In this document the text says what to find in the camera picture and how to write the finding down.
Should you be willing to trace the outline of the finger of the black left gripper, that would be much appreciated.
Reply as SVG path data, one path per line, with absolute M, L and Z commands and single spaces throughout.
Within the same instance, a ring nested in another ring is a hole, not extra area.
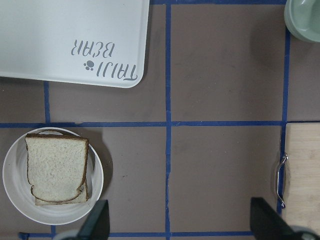
M 98 200 L 80 228 L 79 240 L 107 240 L 110 234 L 108 200 Z

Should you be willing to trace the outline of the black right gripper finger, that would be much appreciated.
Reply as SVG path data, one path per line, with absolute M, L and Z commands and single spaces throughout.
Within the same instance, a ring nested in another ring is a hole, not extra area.
M 294 240 L 295 232 L 262 197 L 250 200 L 250 230 L 256 240 Z

